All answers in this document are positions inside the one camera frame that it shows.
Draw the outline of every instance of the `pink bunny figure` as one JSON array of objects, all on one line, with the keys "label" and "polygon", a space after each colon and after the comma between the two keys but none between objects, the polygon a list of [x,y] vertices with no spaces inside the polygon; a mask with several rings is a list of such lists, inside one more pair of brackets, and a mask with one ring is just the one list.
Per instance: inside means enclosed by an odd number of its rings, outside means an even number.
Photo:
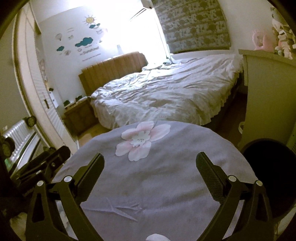
[{"label": "pink bunny figure", "polygon": [[253,43],[255,45],[254,50],[263,50],[267,52],[274,52],[274,47],[271,40],[266,34],[262,34],[260,31],[253,31]]}]

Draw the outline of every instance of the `door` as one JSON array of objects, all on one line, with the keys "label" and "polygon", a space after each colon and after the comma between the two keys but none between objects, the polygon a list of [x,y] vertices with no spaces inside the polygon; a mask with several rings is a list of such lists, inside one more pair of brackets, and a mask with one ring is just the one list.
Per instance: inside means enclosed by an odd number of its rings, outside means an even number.
[{"label": "door", "polygon": [[48,143],[55,148],[66,145],[71,153],[78,149],[76,142],[69,134],[61,120],[39,68],[35,47],[35,19],[29,4],[24,6],[15,25],[15,58],[16,72],[22,89],[23,99],[38,120],[37,128]]}]

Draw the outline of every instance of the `roman blind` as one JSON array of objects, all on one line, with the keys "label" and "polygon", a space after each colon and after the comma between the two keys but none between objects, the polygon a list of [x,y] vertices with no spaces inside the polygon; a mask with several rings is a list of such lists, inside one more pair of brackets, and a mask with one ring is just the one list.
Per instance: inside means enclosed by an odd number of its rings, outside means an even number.
[{"label": "roman blind", "polygon": [[170,53],[229,49],[218,0],[152,0]]}]

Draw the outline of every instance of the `dresser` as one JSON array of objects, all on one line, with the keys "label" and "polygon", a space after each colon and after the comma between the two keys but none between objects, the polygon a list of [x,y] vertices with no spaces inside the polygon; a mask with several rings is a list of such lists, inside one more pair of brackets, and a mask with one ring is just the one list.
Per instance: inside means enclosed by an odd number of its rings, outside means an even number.
[{"label": "dresser", "polygon": [[296,61],[265,51],[239,50],[248,86],[241,150],[259,138],[286,144],[296,121]]},{"label": "dresser", "polygon": [[64,122],[72,134],[78,136],[99,122],[90,101],[87,97],[66,109]]}]

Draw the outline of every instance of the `black bin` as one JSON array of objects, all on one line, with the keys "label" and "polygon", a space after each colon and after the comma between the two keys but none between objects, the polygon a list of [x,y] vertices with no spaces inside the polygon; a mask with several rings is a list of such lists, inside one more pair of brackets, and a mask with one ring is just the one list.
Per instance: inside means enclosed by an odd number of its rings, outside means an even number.
[{"label": "black bin", "polygon": [[266,188],[273,218],[282,219],[296,201],[296,155],[272,139],[252,141],[241,152]]}]

